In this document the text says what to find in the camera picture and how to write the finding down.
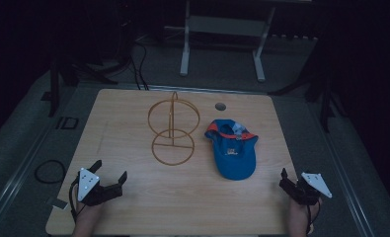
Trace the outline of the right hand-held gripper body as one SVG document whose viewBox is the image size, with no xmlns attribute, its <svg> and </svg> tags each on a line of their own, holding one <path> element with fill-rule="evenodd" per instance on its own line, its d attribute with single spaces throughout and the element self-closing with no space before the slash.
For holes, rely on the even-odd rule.
<svg viewBox="0 0 390 237">
<path fill-rule="evenodd" d="M 333 196 L 321 174 L 303 172 L 296 183 L 288 179 L 285 184 L 279 186 L 301 205 L 316 204 L 320 195 L 327 198 Z"/>
</svg>

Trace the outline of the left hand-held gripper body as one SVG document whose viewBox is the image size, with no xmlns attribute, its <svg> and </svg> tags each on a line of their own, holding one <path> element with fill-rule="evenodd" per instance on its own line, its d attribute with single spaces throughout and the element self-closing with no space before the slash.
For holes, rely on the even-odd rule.
<svg viewBox="0 0 390 237">
<path fill-rule="evenodd" d="M 77 200 L 89 206 L 94 206 L 122 196 L 122 179 L 116 184 L 103 187 L 100 177 L 94 172 L 82 168 L 78 173 Z"/>
</svg>

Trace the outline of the blue and orange cap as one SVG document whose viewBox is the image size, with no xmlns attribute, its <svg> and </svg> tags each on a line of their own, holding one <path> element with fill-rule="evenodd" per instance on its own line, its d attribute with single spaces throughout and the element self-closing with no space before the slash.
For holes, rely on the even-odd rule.
<svg viewBox="0 0 390 237">
<path fill-rule="evenodd" d="M 248 179 L 256 170 L 259 137 L 233 119 L 215 119 L 204 136 L 211 140 L 217 170 L 225 179 Z"/>
</svg>

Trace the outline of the gold wire hat rack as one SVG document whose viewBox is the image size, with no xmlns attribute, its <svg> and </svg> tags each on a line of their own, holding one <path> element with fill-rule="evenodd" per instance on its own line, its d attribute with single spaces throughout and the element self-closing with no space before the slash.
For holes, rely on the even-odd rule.
<svg viewBox="0 0 390 237">
<path fill-rule="evenodd" d="M 149 108 L 147 124 L 153 133 L 151 152 L 158 162 L 179 166 L 193 157 L 200 113 L 192 102 L 173 92 Z"/>
</svg>

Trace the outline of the person's right hand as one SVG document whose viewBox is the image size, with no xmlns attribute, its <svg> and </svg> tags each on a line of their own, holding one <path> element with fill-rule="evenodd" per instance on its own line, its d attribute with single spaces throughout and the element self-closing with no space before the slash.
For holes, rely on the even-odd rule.
<svg viewBox="0 0 390 237">
<path fill-rule="evenodd" d="M 288 229 L 307 229 L 318 216 L 322 203 L 319 198 L 314 205 L 301 205 L 291 198 L 287 216 Z"/>
</svg>

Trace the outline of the person's left hand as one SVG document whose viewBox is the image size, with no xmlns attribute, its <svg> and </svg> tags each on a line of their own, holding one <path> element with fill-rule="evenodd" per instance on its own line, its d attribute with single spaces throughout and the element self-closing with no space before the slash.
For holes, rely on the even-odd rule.
<svg viewBox="0 0 390 237">
<path fill-rule="evenodd" d="M 104 205 L 98 204 L 94 206 L 86 205 L 80 201 L 76 201 L 76 225 L 79 228 L 90 230 L 98 223 L 104 210 Z"/>
</svg>

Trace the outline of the black tripod stand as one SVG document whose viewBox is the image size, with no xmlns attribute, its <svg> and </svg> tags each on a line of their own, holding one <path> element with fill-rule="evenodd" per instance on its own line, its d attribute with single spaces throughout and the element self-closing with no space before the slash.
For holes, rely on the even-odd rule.
<svg viewBox="0 0 390 237">
<path fill-rule="evenodd" d="M 79 79 L 75 75 L 76 71 L 82 71 L 89 75 L 92 79 L 108 85 L 116 85 L 117 81 L 106 77 L 106 73 L 111 71 L 111 68 L 96 70 L 88 64 L 79 61 L 74 57 L 57 57 L 50 62 L 49 66 L 49 90 L 42 95 L 43 101 L 50 102 L 48 116 L 52 118 L 60 105 L 60 82 L 59 77 L 62 77 L 67 86 L 77 86 Z"/>
<path fill-rule="evenodd" d="M 306 102 L 315 103 L 321 99 L 319 123 L 325 132 L 329 131 L 328 118 L 332 114 L 333 84 L 337 76 L 336 58 L 329 46 L 320 40 L 315 44 L 297 79 L 287 86 L 269 92 L 272 96 L 281 96 L 308 84 L 304 94 Z"/>
</svg>

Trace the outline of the black rectangular floor bracket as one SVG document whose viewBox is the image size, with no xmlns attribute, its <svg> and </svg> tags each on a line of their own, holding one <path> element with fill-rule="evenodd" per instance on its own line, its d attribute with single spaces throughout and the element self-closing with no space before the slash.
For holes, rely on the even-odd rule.
<svg viewBox="0 0 390 237">
<path fill-rule="evenodd" d="M 75 129 L 78 126 L 79 119 L 72 117 L 61 117 L 58 119 L 56 129 Z"/>
</svg>

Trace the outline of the white metal table frame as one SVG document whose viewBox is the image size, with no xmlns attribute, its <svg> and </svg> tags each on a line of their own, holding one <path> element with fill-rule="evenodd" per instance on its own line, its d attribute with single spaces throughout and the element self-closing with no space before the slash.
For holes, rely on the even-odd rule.
<svg viewBox="0 0 390 237">
<path fill-rule="evenodd" d="M 183 51 L 180 64 L 180 75 L 185 77 L 189 74 L 191 56 L 191 33 L 205 33 L 213 35 L 253 37 L 259 39 L 259 43 L 252 50 L 256 78 L 258 82 L 265 82 L 265 68 L 262 63 L 262 54 L 266 41 L 270 35 L 276 9 L 282 4 L 310 4 L 312 0 L 224 0 L 241 1 L 250 4 L 263 4 L 266 12 L 263 20 L 247 18 L 207 16 L 195 14 L 193 5 L 198 0 L 183 0 L 185 2 L 185 17 Z"/>
</svg>

